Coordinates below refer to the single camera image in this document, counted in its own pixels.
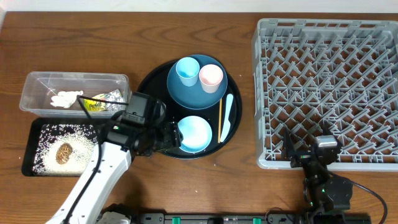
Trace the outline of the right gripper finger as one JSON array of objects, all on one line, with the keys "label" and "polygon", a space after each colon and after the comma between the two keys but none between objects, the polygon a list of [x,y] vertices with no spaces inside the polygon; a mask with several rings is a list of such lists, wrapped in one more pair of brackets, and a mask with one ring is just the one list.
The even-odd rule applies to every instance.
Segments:
[{"label": "right gripper finger", "polygon": [[290,135],[288,128],[284,128],[284,138],[283,138],[283,150],[282,157],[294,157],[297,156],[297,151],[294,148],[294,143]]},{"label": "right gripper finger", "polygon": [[343,144],[341,143],[341,141],[338,140],[338,138],[333,134],[333,132],[331,131],[331,125],[328,124],[326,121],[324,121],[322,123],[322,131],[323,131],[323,136],[327,136],[327,135],[333,135],[335,137],[335,139],[338,142],[337,146],[342,146]]}]

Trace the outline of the light blue bowl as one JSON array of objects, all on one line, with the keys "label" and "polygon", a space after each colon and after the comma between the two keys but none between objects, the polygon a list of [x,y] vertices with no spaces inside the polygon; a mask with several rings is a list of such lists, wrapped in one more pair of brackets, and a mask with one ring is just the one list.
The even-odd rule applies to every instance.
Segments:
[{"label": "light blue bowl", "polygon": [[187,116],[178,122],[182,134],[180,149],[187,153],[204,151],[211,142],[213,133],[210,124],[199,116]]}]

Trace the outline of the yellow snack wrapper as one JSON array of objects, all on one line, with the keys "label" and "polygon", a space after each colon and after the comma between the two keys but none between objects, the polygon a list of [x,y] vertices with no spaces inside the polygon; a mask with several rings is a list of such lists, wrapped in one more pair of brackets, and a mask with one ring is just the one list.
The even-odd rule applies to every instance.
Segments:
[{"label": "yellow snack wrapper", "polygon": [[[126,100],[122,96],[122,93],[119,90],[114,90],[109,93],[101,93],[99,95],[93,96],[93,98],[103,101],[112,101],[120,103],[126,102]],[[83,105],[88,111],[120,111],[125,108],[124,105],[103,103],[100,101],[93,101],[87,99],[83,99]]]}]

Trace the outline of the cooked white rice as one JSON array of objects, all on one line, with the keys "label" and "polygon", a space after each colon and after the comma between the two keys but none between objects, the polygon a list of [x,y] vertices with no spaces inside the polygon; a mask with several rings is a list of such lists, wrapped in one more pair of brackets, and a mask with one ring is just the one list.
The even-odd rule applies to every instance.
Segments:
[{"label": "cooked white rice", "polygon": [[[69,161],[61,165],[56,162],[55,155],[59,147],[64,143],[69,143],[73,148],[73,152]],[[69,175],[80,173],[81,175],[91,159],[96,144],[97,138],[96,143],[88,140],[82,130],[78,130],[77,133],[57,137],[54,143],[39,144],[39,146],[44,147],[44,151],[38,153],[39,159],[43,159],[42,165],[44,166],[43,168],[39,167],[39,172],[43,172],[44,174],[55,172],[56,174]]]}]

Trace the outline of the brown walnut shell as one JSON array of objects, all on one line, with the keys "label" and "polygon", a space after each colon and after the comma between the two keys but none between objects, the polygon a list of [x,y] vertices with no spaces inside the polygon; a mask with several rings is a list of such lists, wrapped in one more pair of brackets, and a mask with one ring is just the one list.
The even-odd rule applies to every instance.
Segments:
[{"label": "brown walnut shell", "polygon": [[69,143],[62,144],[55,155],[56,162],[61,165],[66,164],[69,161],[72,152],[73,148]]}]

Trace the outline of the white tissue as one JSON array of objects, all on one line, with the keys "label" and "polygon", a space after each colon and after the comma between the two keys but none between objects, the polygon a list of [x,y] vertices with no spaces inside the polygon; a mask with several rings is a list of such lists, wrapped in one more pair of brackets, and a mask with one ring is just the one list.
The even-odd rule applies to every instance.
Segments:
[{"label": "white tissue", "polygon": [[69,108],[77,99],[78,95],[84,94],[83,91],[60,91],[57,95],[51,97],[50,104],[54,107]]}]

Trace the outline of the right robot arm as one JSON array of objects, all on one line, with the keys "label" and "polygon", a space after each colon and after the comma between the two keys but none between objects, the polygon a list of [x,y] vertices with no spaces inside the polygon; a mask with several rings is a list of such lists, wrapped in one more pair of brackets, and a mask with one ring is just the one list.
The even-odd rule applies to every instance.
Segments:
[{"label": "right robot arm", "polygon": [[353,185],[342,177],[330,174],[327,166],[334,163],[342,143],[323,126],[322,135],[306,151],[294,148],[290,131],[284,129],[282,157],[291,168],[301,167],[305,174],[303,194],[310,204],[308,213],[326,213],[350,209]]}]

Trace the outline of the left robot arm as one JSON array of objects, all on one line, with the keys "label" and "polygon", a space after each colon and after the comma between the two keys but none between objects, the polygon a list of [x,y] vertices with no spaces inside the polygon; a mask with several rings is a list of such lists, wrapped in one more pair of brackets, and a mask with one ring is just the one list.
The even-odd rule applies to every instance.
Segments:
[{"label": "left robot arm", "polygon": [[151,117],[138,122],[137,103],[115,115],[96,132],[98,147],[63,205],[49,223],[96,223],[112,189],[137,156],[151,156],[178,148],[180,131],[165,120],[166,107],[160,100],[146,102]]}]

